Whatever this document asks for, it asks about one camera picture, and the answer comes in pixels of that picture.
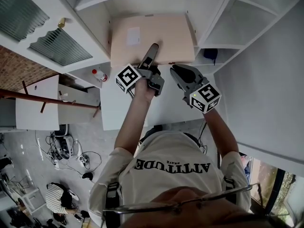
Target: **white label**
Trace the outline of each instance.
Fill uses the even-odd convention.
[[[141,43],[141,31],[139,27],[129,28],[127,32],[127,46],[139,45]]]

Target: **hand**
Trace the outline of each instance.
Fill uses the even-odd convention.
[[[154,95],[155,90],[148,87],[148,82],[146,79],[141,78],[136,82],[134,98],[150,103]]]

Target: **plastic bottle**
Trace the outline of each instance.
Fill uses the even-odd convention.
[[[95,78],[97,78],[100,82],[105,82],[108,79],[108,76],[103,73],[100,69],[93,69],[92,74],[94,75]]]

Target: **gold knob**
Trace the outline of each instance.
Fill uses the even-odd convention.
[[[66,25],[66,18],[62,18],[58,23],[58,28],[63,28]]]

